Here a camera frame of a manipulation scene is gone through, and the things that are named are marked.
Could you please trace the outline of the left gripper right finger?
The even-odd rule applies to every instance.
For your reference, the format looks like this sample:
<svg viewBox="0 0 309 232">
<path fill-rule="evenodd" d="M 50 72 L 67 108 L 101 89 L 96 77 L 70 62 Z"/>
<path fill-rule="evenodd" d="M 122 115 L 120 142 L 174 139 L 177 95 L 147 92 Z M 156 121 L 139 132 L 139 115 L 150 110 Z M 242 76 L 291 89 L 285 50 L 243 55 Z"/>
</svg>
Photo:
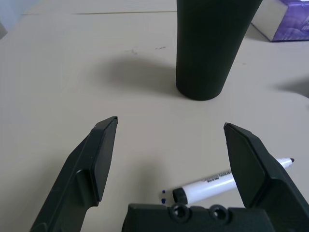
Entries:
<svg viewBox="0 0 309 232">
<path fill-rule="evenodd" d="M 224 125 L 230 168 L 255 232 L 307 232 L 309 204 L 250 131 Z"/>
</svg>

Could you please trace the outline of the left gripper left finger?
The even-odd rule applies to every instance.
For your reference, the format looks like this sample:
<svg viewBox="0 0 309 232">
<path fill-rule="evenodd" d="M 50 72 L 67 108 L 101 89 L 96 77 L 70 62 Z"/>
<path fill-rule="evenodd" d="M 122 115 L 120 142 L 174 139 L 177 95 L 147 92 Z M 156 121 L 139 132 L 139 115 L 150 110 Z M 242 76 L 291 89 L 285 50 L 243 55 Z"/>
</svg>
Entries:
<svg viewBox="0 0 309 232">
<path fill-rule="evenodd" d="M 97 207 L 112 161 L 118 118 L 97 123 L 66 159 L 32 232 L 79 232 L 89 208 Z"/>
</svg>

